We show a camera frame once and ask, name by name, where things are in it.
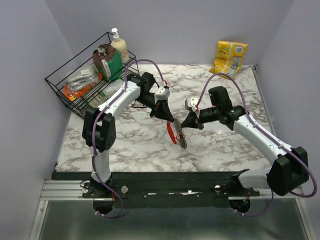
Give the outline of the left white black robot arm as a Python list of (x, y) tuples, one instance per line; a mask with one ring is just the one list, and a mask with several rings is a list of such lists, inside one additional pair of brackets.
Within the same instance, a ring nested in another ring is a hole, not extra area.
[(116, 140), (116, 120), (132, 103), (138, 101), (151, 109), (150, 116), (174, 122), (168, 105), (169, 87), (163, 82), (155, 93), (150, 92), (155, 84), (151, 73), (142, 76), (130, 74), (117, 92), (100, 106), (88, 107), (85, 112), (82, 137), (91, 148), (93, 157), (91, 177), (97, 181), (93, 191), (101, 198), (107, 197), (111, 185), (109, 164), (110, 148)]

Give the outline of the metal red key organizer plate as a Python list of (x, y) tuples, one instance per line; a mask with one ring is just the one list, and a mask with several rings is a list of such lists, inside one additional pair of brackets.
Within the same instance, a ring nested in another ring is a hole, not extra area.
[(185, 150), (187, 148), (187, 142), (180, 121), (177, 118), (175, 118), (173, 122), (168, 121), (166, 128), (172, 143)]

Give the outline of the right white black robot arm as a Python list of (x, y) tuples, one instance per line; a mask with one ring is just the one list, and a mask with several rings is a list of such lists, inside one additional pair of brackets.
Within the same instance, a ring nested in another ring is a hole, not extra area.
[(181, 126), (201, 130), (205, 123), (218, 121), (247, 139), (271, 165), (268, 169), (240, 172), (230, 183), (234, 195), (241, 196), (250, 188), (262, 188), (284, 196), (309, 180), (308, 154), (304, 148), (293, 148), (282, 142), (252, 116), (247, 116), (242, 106), (233, 106), (225, 87), (213, 87), (208, 93), (212, 104), (208, 108), (197, 109), (196, 97), (185, 100), (189, 114)]

